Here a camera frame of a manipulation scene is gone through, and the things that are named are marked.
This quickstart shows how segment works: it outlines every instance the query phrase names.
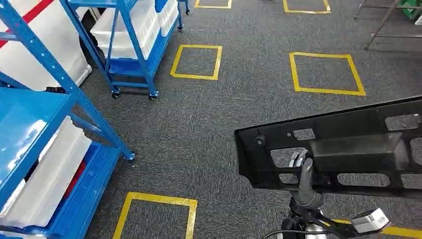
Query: gray carpet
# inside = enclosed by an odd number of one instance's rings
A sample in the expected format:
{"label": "gray carpet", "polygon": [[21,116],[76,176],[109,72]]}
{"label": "gray carpet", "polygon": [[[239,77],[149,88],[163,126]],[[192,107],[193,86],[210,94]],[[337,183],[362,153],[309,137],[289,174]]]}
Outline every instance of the gray carpet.
{"label": "gray carpet", "polygon": [[[290,9],[323,7],[320,0],[310,5],[288,1]],[[252,189],[237,174],[235,129],[422,93],[420,41],[377,38],[365,51],[363,44],[385,10],[364,9],[354,21],[359,0],[328,1],[332,14],[284,13],[281,0],[233,0],[232,9],[192,6],[191,14],[184,16],[184,31],[174,32],[155,77],[160,91],[155,102],[128,94],[112,99],[94,69],[82,89],[137,158],[118,162],[86,238],[112,237],[130,191],[196,199],[195,238],[261,237],[280,228],[290,196]],[[397,10],[383,31],[418,29]],[[218,81],[170,76],[180,44],[222,46]],[[367,96],[294,92],[288,55],[292,51],[351,54]],[[213,50],[186,50],[177,73],[211,74],[213,57]],[[356,89],[341,59],[300,57],[298,75],[304,87]],[[412,180],[422,183],[421,178]],[[328,195],[323,211],[340,219],[376,207],[400,227],[422,225],[420,200]],[[183,238],[186,220],[183,206],[137,201],[122,238]]]}

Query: black cable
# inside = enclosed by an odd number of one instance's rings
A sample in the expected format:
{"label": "black cable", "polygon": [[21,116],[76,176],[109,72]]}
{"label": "black cable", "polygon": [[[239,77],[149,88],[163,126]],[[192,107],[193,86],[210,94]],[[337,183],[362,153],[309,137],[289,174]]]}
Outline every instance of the black cable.
{"label": "black cable", "polygon": [[272,231],[272,232],[268,233],[267,235],[265,235],[264,239],[269,238],[270,236],[273,236],[273,235],[279,234],[279,233],[303,233],[303,234],[309,234],[309,235],[329,234],[329,232],[327,232],[327,231],[324,231],[324,232],[305,232],[305,231],[298,231],[298,230],[276,230],[276,231]]}

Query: cutout hole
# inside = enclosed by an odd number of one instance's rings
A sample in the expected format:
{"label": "cutout hole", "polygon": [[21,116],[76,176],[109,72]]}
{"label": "cutout hole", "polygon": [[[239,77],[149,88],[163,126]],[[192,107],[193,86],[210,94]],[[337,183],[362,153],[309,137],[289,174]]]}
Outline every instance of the cutout hole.
{"label": "cutout hole", "polygon": [[293,173],[282,173],[279,175],[282,183],[286,184],[296,184],[299,183],[299,179]]}
{"label": "cutout hole", "polygon": [[421,117],[418,114],[388,117],[385,124],[389,131],[418,128]]}
{"label": "cutout hole", "polygon": [[386,187],[390,184],[390,179],[381,173],[340,173],[337,179],[348,186]]}
{"label": "cutout hole", "polygon": [[422,165],[422,138],[414,138],[410,141],[412,156],[415,162]]}
{"label": "cutout hole", "polygon": [[315,139],[314,131],[311,128],[304,128],[293,131],[297,140]]}
{"label": "cutout hole", "polygon": [[403,186],[411,189],[422,189],[422,174],[403,174]]}
{"label": "cutout hole", "polygon": [[287,168],[289,167],[289,161],[293,153],[300,153],[304,149],[304,147],[274,149],[271,150],[270,154],[276,167]]}

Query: blue metal shelf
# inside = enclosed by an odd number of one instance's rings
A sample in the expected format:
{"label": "blue metal shelf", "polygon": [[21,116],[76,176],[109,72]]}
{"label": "blue metal shelf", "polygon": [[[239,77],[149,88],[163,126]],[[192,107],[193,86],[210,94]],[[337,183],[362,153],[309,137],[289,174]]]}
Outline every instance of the blue metal shelf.
{"label": "blue metal shelf", "polygon": [[75,94],[0,87],[0,99],[0,205],[3,205],[77,98]]}
{"label": "blue metal shelf", "polygon": [[60,202],[50,223],[23,231],[46,237],[83,238],[119,156],[118,149],[93,142],[84,157],[84,172],[70,196]]}
{"label": "blue metal shelf", "polygon": [[[177,22],[174,22],[170,32],[176,28]],[[117,58],[110,60],[111,74],[116,75],[131,75],[131,76],[154,76],[157,73],[160,62],[163,59],[164,52],[166,52],[167,45],[169,44],[172,34],[168,34],[166,37],[161,35],[161,30],[158,33],[157,39],[154,42],[154,46],[151,50],[150,57],[147,60],[147,72],[145,73],[141,68],[137,59],[130,58]]]}
{"label": "blue metal shelf", "polygon": [[[161,59],[163,57],[165,48],[167,47],[169,37],[165,39],[159,35],[155,41],[153,49],[151,50],[149,57],[147,60],[144,59],[141,48],[139,46],[139,42],[137,40],[135,30],[132,25],[132,21],[130,18],[130,10],[136,4],[137,0],[60,0],[60,3],[63,6],[63,9],[69,16],[70,20],[72,21],[73,25],[75,26],[76,30],[78,31],[81,39],[85,43],[90,52],[93,60],[98,65],[100,72],[102,73],[105,81],[108,83],[108,86],[111,90],[112,95],[116,98],[120,93],[119,86],[127,86],[127,87],[141,87],[141,88],[148,88],[149,96],[151,100],[154,100],[158,96],[158,91],[156,91],[155,84],[154,84],[154,76],[157,72],[157,69],[160,65]],[[107,59],[105,64],[103,64],[99,53],[97,52],[97,46],[93,44],[91,38],[89,37],[88,33],[82,26],[82,23],[79,21],[78,15],[75,12],[80,6],[89,6],[89,7],[114,7],[116,11],[114,13],[114,21],[111,27],[111,37],[110,37],[110,45],[109,45],[109,53],[107,54]],[[180,8],[178,5],[178,29],[182,30],[182,15],[180,14]],[[137,59],[111,59],[111,49],[112,43],[114,38],[114,28],[115,22],[117,20],[118,14],[121,15],[121,18],[126,26],[129,38],[132,42],[133,48],[136,53]],[[169,35],[172,34],[173,29],[176,24],[173,25],[171,32]],[[113,75],[124,75],[124,76],[135,76],[135,77],[143,77],[145,78],[144,83],[132,83],[132,82],[120,82],[115,81],[113,79]]]}
{"label": "blue metal shelf", "polygon": [[[112,145],[92,143],[84,158],[87,164],[84,172],[70,196],[59,204],[46,227],[2,227],[2,230],[43,234],[49,238],[83,238],[117,159],[123,155],[126,159],[133,160],[135,155],[8,0],[0,0],[0,19],[14,37],[1,33],[0,36],[20,41],[65,92],[31,91],[0,72],[0,208],[25,177],[66,116],[70,116],[82,128],[104,137]],[[79,105],[95,125],[74,115],[71,109],[75,105]]]}

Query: yellow floor marking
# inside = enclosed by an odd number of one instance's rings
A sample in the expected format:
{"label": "yellow floor marking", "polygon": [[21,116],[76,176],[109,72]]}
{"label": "yellow floor marking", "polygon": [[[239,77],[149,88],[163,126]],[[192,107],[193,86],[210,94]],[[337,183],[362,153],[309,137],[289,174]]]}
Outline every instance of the yellow floor marking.
{"label": "yellow floor marking", "polygon": [[146,193],[127,193],[126,199],[124,200],[123,208],[120,213],[119,220],[117,222],[116,229],[114,231],[113,239],[120,239],[123,231],[124,223],[129,212],[130,204],[132,200],[142,200],[155,203],[166,203],[180,206],[189,207],[188,224],[186,226],[186,239],[192,239],[194,236],[195,217],[197,212],[197,200],[187,198],[176,198],[168,196],[160,196]]}
{"label": "yellow floor marking", "polygon": [[328,4],[327,0],[322,0],[324,2],[325,5],[325,11],[304,11],[304,10],[290,10],[287,7],[287,0],[283,0],[283,7],[284,7],[284,12],[289,12],[289,13],[308,13],[308,14],[328,14],[331,13],[331,8]]}
{"label": "yellow floor marking", "polygon": [[[338,223],[350,224],[350,222],[347,220],[335,219],[334,221]],[[380,233],[385,234],[385,235],[422,239],[422,230],[417,230],[417,229],[387,227],[387,228],[384,228],[382,232]]]}
{"label": "yellow floor marking", "polygon": [[[202,75],[189,75],[189,74],[179,74],[176,73],[177,65],[179,64],[180,57],[182,56],[183,48],[202,48],[202,49],[216,49],[217,50],[217,59],[215,60],[215,66],[214,66],[214,73],[212,76],[202,76]],[[176,57],[173,62],[173,67],[170,71],[170,75],[173,77],[178,78],[191,78],[191,79],[201,79],[201,80],[212,80],[216,81],[218,80],[218,71],[220,69],[220,63],[221,63],[221,54],[223,51],[223,47],[221,46],[210,46],[210,45],[180,45],[179,49],[176,53]]]}
{"label": "yellow floor marking", "polygon": [[[346,90],[333,90],[333,89],[321,89],[321,88],[307,88],[299,85],[298,70],[296,68],[295,56],[309,56],[309,57],[322,57],[322,58],[339,58],[346,59],[349,63],[350,70],[355,80],[357,91],[346,91]],[[290,67],[292,69],[293,86],[297,92],[312,92],[312,93],[328,93],[328,94],[340,94],[340,95],[353,95],[353,96],[365,96],[365,89],[363,88],[359,74],[357,73],[356,66],[353,63],[352,56],[350,54],[317,54],[308,52],[290,52]]]}
{"label": "yellow floor marking", "polygon": [[199,5],[199,1],[200,0],[197,0],[196,2],[195,2],[195,7],[200,7],[200,8],[219,8],[219,9],[231,9],[231,1],[232,0],[228,0],[228,2],[227,2],[227,6],[209,6],[209,5]]}

